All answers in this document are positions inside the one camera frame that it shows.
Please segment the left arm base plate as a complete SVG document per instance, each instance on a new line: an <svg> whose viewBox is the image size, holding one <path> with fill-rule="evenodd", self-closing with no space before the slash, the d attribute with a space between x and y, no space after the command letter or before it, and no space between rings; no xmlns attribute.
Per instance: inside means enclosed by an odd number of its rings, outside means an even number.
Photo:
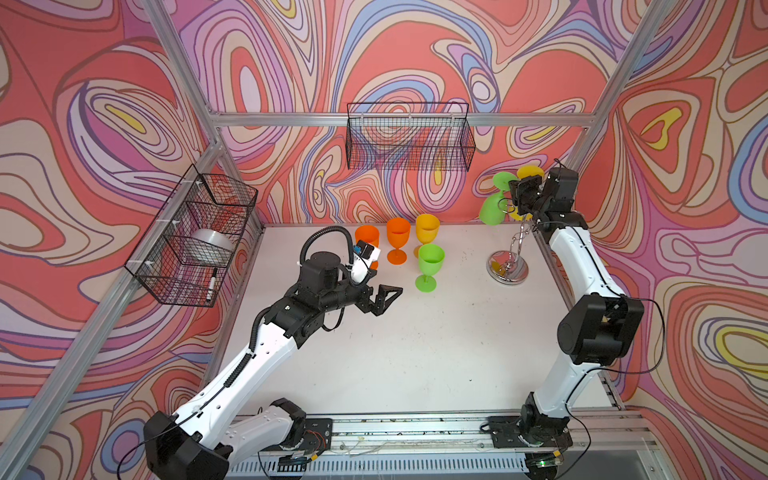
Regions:
<svg viewBox="0 0 768 480"><path fill-rule="evenodd" d="M294 453L304 456L320 455L332 446L333 420L330 417L311 417L293 426L281 443L267 446L261 453Z"/></svg>

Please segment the orange wine glass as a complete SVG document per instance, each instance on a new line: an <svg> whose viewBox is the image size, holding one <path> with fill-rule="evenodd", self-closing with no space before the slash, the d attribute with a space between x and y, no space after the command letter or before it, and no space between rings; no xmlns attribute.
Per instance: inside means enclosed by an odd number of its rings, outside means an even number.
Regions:
<svg viewBox="0 0 768 480"><path fill-rule="evenodd" d="M363 225L355 231L356 253L366 262L369 269L378 269L380 232L373 225Z"/></svg>
<svg viewBox="0 0 768 480"><path fill-rule="evenodd" d="M411 224L404 218L393 218L387 222L387 240L392 250L387 254L387 260L392 265L402 265L407 260L403 247L410 238Z"/></svg>

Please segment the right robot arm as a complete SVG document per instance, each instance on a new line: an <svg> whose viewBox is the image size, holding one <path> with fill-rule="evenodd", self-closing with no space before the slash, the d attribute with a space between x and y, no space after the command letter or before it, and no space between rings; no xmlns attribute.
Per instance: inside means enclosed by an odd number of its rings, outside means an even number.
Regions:
<svg viewBox="0 0 768 480"><path fill-rule="evenodd" d="M510 182L517 213L541 232L568 277L575 303L557 328L561 350L544 383L529 394L519 437L541 446L564 433L570 408L599 370L628 353L645 309L609 278L588 225L573 209L579 176L568 168L525 166Z"/></svg>

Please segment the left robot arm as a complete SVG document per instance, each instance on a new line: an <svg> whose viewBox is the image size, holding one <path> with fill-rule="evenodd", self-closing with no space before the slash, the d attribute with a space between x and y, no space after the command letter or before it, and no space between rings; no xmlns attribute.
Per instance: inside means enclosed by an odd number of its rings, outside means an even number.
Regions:
<svg viewBox="0 0 768 480"><path fill-rule="evenodd" d="M159 479L223 479L230 467L269 448L309 455L329 442L306 427L306 414L280 398L249 419L235 418L276 368L318 330L327 313L355 307L380 316L400 287L370 284L380 249L341 226L313 233L299 254L297 281L255 317L245 347L206 387L174 413L144 425L149 470Z"/></svg>

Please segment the green wine glass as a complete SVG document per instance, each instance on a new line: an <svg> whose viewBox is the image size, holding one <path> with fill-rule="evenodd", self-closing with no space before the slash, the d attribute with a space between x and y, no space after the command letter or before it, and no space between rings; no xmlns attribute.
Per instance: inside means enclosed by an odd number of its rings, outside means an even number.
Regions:
<svg viewBox="0 0 768 480"><path fill-rule="evenodd" d="M482 223L489 226L499 225L516 212L508 194L511 192L510 183L517 180L518 177L510 172L499 172L493 176L497 192L487 197L481 207L478 217Z"/></svg>
<svg viewBox="0 0 768 480"><path fill-rule="evenodd" d="M418 266L421 275L415 281L416 288L423 293L433 292L437 287L435 275L442 269L444 250L436 244L422 245L418 252Z"/></svg>

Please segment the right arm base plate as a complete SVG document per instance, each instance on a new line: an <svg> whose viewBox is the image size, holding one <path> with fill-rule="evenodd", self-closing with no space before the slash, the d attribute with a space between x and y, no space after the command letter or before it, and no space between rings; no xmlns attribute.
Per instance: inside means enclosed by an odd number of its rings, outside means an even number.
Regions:
<svg viewBox="0 0 768 480"><path fill-rule="evenodd" d="M481 431L491 436L497 449L568 449L573 440L566 427L528 427L519 416L490 416Z"/></svg>

